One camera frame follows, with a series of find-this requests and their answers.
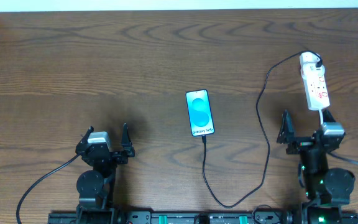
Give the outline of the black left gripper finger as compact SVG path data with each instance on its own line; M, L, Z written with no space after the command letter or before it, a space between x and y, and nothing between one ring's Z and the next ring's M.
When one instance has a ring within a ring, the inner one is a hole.
M90 126L85 135L81 138L79 143L76 145L75 152L85 152L91 145L88 142L89 136L94 132L94 127Z
M129 137L128 125L124 123L122 130L121 146L128 156L135 155L135 149L133 143Z

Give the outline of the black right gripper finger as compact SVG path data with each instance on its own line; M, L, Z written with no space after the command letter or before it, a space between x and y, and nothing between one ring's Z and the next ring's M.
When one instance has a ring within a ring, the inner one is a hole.
M322 112L323 115L323 123L335 123L336 120L334 119L333 115L330 113L329 110L324 110Z
M282 114L282 125L279 130L277 137L277 143L279 144L289 144L295 138L295 129L291 120L291 116L288 110L285 110Z

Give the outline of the blue Galaxy smartphone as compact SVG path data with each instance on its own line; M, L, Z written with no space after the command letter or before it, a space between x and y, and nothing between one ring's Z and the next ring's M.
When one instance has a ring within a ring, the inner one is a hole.
M214 122L207 90L188 91L185 94L191 135L214 134Z

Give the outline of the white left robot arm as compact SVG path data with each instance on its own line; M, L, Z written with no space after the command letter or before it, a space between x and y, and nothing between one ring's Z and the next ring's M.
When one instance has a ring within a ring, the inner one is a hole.
M121 146L121 151L113 151L108 133L96 132L92 126L76 145L76 155L92 167L82 173L76 183L79 193L77 223L127 222L126 214L112 202L117 167L135 156L127 124L123 125Z

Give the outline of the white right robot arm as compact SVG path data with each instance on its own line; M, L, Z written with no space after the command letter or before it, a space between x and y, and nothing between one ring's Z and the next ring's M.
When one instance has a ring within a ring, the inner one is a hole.
M282 223L358 223L358 214L341 210L350 204L355 175L342 168L329 168L327 160L328 153L339 148L345 134L342 125L325 110L323 123L312 136L297 137L289 112L283 112L277 142L287 145L287 154L300 155L298 180L308 201L283 212Z

